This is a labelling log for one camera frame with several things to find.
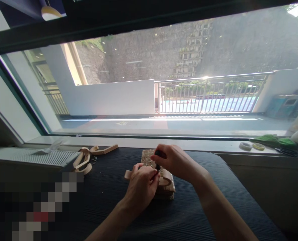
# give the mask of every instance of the forearm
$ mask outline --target forearm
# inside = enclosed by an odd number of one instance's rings
[[[192,185],[217,240],[257,240],[205,169],[195,175]]]
[[[85,241],[117,240],[119,235],[135,219],[120,201],[109,216],[94,230]]]

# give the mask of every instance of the masking tape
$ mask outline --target masking tape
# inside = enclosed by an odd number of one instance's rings
[[[254,147],[255,149],[257,149],[257,150],[260,150],[260,151],[265,150],[265,146],[262,145],[262,144],[260,144],[260,143],[254,143],[254,144],[253,144],[253,147]]]
[[[240,147],[241,149],[245,150],[245,151],[250,151],[250,150],[252,149],[251,144],[246,143],[246,142],[241,142],[241,143],[239,144],[239,147]]]

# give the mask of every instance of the glass pane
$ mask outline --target glass pane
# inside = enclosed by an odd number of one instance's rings
[[[56,133],[289,136],[298,125],[298,4],[24,54]]]

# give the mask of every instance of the radiator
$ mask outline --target radiator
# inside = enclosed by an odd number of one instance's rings
[[[0,147],[0,160],[20,163],[31,163],[65,167],[73,159],[77,158],[78,152],[53,151],[48,154],[38,153],[40,149]]]

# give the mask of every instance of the metal fence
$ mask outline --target metal fence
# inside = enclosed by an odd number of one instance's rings
[[[273,72],[158,83],[158,113],[251,112]]]
[[[59,89],[43,90],[56,115],[70,115]]]

